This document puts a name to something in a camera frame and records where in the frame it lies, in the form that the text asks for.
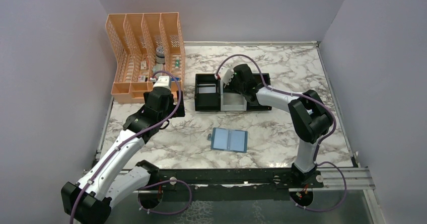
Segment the blue card holder wallet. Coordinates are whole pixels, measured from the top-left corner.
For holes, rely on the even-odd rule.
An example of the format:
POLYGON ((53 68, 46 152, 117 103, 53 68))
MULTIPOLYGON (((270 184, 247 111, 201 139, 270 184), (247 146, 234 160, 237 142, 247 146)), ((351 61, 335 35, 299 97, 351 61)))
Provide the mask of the blue card holder wallet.
POLYGON ((248 132, 243 130, 213 128, 208 134, 212 150, 246 153, 248 143, 248 132))

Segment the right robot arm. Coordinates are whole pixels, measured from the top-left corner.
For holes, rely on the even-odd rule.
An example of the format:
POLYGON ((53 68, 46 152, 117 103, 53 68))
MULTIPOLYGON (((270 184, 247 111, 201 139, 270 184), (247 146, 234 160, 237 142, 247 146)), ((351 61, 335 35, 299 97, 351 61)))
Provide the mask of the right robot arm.
POLYGON ((228 87, 251 104, 290 113, 294 130, 300 138, 297 157, 291 166, 291 182, 297 187, 309 183, 317 168, 315 161, 320 138, 333 125, 333 115, 324 108, 318 93, 314 90, 288 95, 282 93, 258 83, 247 64, 234 67, 228 87))

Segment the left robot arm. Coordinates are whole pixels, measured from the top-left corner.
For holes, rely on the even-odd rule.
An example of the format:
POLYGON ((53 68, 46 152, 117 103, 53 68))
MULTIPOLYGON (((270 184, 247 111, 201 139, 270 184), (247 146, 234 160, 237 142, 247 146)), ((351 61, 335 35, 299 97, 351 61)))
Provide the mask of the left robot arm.
POLYGON ((154 87, 145 93, 145 103, 127 117, 116 141, 99 162, 76 183, 64 184, 61 197, 70 223, 105 223, 113 207, 133 191, 158 185, 159 169, 146 161, 122 178, 117 176, 165 122, 184 117, 183 92, 178 89, 176 94, 174 99, 168 87, 154 87))

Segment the silver crest card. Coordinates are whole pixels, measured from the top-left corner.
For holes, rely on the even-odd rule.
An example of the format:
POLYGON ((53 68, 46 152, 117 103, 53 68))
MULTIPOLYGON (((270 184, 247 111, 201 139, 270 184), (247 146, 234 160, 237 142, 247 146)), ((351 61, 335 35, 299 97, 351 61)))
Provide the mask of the silver crest card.
POLYGON ((215 94, 217 92, 215 85, 200 85, 197 90, 199 94, 215 94))

